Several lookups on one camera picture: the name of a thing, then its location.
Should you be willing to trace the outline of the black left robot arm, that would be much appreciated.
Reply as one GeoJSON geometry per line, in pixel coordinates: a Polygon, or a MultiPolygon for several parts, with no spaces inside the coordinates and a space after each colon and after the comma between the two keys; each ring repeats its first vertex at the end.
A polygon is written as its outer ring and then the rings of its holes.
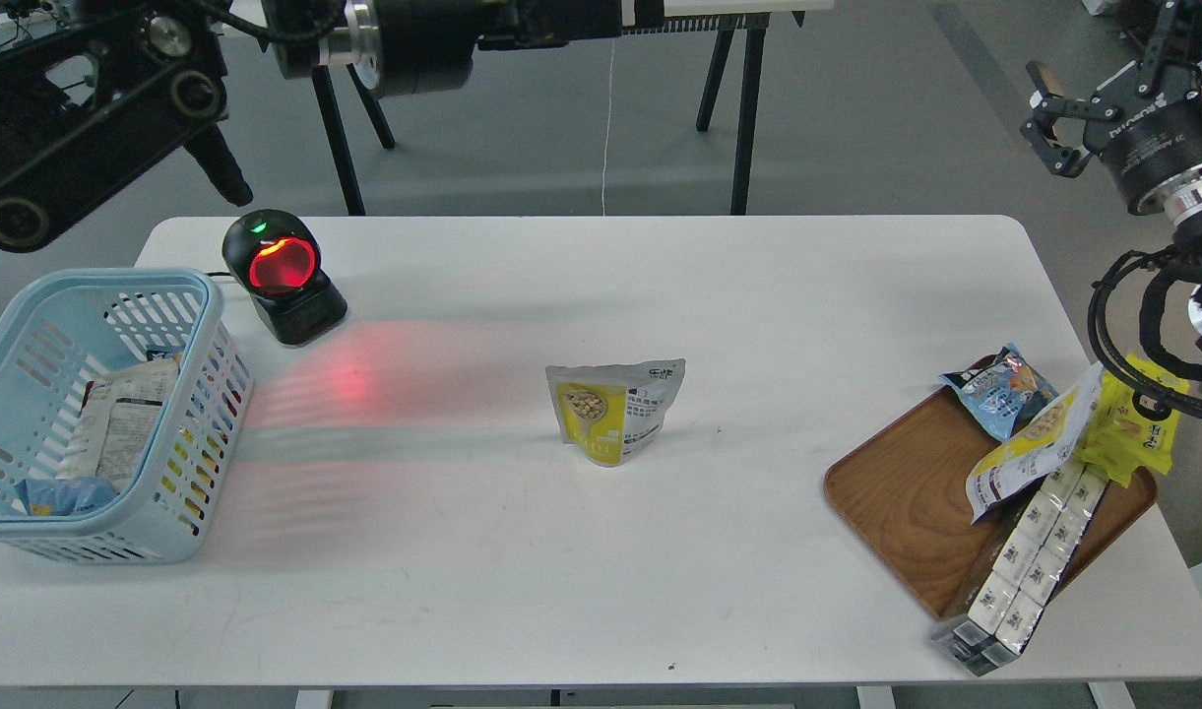
{"type": "Polygon", "coordinates": [[[450,91],[474,50],[557,48],[664,25],[660,1],[83,1],[60,31],[0,52],[0,250],[28,254],[186,150],[248,205],[219,123],[218,26],[258,40],[282,75],[349,66],[374,97],[450,91]]]}

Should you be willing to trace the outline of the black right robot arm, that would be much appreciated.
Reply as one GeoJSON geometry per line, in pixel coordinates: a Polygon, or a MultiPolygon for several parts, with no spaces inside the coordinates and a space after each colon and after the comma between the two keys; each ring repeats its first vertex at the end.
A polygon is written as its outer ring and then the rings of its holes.
{"type": "Polygon", "coordinates": [[[1164,214],[1170,248],[1127,251],[1094,286],[1088,305],[1093,354],[1127,389],[1202,419],[1202,399],[1182,394],[1127,362],[1109,339],[1109,296],[1141,269],[1154,278],[1139,305],[1139,346],[1164,373],[1202,383],[1202,1],[1160,2],[1139,60],[1088,99],[1064,93],[1039,60],[1022,135],[1051,174],[1076,178],[1099,159],[1130,214],[1164,214]]]}

